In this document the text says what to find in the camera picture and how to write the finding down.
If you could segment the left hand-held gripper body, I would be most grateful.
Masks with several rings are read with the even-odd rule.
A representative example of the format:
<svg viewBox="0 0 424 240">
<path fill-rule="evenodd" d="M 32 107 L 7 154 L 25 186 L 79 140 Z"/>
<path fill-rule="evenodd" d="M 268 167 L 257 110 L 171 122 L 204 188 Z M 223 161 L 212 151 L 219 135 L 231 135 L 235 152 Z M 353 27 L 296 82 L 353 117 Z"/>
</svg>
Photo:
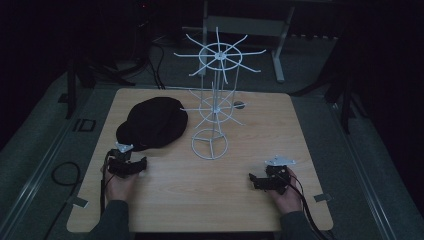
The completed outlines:
<svg viewBox="0 0 424 240">
<path fill-rule="evenodd" d="M 131 164 L 130 158 L 133 144 L 115 143 L 115 148 L 111 149 L 106 155 L 107 170 L 109 173 L 116 175 L 120 178 L 127 178 L 129 173 L 129 165 Z"/>
</svg>

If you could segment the grey metal desk frame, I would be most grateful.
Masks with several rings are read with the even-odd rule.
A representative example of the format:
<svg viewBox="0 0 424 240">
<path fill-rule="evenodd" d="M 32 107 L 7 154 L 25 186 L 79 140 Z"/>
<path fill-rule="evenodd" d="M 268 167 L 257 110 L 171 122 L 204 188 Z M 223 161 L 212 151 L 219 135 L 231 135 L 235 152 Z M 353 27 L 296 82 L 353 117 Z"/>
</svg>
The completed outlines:
<svg viewBox="0 0 424 240">
<path fill-rule="evenodd" d="M 206 74 L 206 65 L 209 63 L 206 53 L 210 52 L 207 48 L 208 33 L 214 32 L 216 38 L 219 38 L 220 33 L 238 34 L 243 38 L 236 44 L 244 41 L 248 36 L 263 36 L 275 37 L 279 40 L 278 45 L 270 52 L 276 81 L 278 83 L 285 82 L 283 66 L 280 56 L 283 51 L 283 46 L 288 38 L 289 29 L 295 14 L 296 7 L 290 5 L 284 14 L 283 20 L 257 19 L 247 17 L 220 16 L 211 15 L 209 13 L 209 2 L 211 0 L 203 0 L 203 24 L 202 24 L 202 50 L 200 51 L 200 65 L 198 75 Z"/>
</svg>

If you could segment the person's left hand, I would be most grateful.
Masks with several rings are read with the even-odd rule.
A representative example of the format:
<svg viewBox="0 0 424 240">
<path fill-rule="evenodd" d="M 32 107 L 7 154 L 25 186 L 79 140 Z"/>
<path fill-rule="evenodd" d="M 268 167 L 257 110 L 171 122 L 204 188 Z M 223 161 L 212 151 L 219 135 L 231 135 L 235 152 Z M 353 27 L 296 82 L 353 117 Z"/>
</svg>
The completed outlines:
<svg viewBox="0 0 424 240">
<path fill-rule="evenodd" d="M 120 200 L 127 202 L 135 189 L 135 183 L 139 178 L 138 174 L 121 178 L 105 171 L 105 195 L 108 202 Z"/>
</svg>

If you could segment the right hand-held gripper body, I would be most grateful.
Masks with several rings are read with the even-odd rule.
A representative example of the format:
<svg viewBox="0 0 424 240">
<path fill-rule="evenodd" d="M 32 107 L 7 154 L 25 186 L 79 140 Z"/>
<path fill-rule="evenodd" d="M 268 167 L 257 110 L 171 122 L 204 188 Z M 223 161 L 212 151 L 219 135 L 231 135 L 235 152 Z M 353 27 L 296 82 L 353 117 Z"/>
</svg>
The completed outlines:
<svg viewBox="0 0 424 240">
<path fill-rule="evenodd" d="M 290 183 L 290 174 L 287 171 L 287 166 L 291 164 L 291 161 L 285 157 L 275 155 L 273 159 L 266 160 L 265 164 L 265 172 L 271 179 L 271 189 L 283 195 Z"/>
</svg>

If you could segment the person's right hand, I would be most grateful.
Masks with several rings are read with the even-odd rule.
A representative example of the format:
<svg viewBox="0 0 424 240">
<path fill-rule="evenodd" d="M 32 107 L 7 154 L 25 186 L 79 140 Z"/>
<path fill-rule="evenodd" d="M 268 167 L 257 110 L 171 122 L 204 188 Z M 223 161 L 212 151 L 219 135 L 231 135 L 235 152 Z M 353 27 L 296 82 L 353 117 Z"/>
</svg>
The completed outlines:
<svg viewBox="0 0 424 240">
<path fill-rule="evenodd" d="M 282 215 L 303 211 L 301 195 L 296 185 L 296 175 L 290 168 L 288 168 L 287 171 L 290 174 L 290 185 L 287 190 L 283 194 L 279 194 L 275 190 L 268 191 L 269 196 Z"/>
</svg>

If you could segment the black metal stand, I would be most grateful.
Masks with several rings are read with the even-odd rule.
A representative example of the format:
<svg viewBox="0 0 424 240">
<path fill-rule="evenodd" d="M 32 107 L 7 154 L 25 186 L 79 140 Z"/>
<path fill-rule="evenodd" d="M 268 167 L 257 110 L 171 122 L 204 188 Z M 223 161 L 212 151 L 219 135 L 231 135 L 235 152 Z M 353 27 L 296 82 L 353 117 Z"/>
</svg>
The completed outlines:
<svg viewBox="0 0 424 240">
<path fill-rule="evenodd" d="M 70 119 L 77 107 L 77 82 L 84 88 L 93 88 L 96 85 L 94 74 L 100 74 L 107 82 L 123 86 L 134 86 L 134 83 L 125 80 L 124 76 L 140 70 L 144 66 L 142 60 L 136 59 L 135 65 L 124 70 L 111 70 L 109 67 L 96 62 L 93 58 L 76 54 L 67 64 L 67 92 L 63 93 L 59 103 L 67 105 L 66 119 Z"/>
<path fill-rule="evenodd" d="M 339 98 L 342 98 L 340 124 L 344 132 L 349 134 L 350 103 L 360 55 L 361 51 L 357 49 L 355 41 L 339 39 L 321 69 L 317 80 L 298 91 L 290 93 L 290 96 L 303 96 L 328 84 L 329 87 L 324 94 L 324 99 L 327 103 L 335 104 Z"/>
</svg>

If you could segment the black hat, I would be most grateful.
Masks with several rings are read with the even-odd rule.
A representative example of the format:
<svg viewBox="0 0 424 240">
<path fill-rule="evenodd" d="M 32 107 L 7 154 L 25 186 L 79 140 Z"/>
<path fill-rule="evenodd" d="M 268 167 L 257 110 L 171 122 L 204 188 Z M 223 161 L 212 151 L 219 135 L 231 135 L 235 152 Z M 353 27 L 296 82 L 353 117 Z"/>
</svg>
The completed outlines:
<svg viewBox="0 0 424 240">
<path fill-rule="evenodd" d="M 134 151 L 164 147 L 183 135 L 188 114 L 182 103 L 171 97 L 154 97 L 136 104 L 127 120 L 116 130 L 120 144 Z"/>
</svg>

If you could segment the black rectangular floor frame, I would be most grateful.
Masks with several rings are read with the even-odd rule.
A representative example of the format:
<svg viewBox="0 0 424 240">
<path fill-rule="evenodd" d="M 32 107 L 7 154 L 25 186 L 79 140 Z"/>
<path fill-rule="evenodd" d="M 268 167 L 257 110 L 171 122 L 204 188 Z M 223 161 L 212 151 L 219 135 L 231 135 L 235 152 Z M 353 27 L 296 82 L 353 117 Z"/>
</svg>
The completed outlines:
<svg viewBox="0 0 424 240">
<path fill-rule="evenodd" d="M 97 122 L 93 119 L 78 119 L 72 129 L 73 132 L 93 132 Z"/>
</svg>

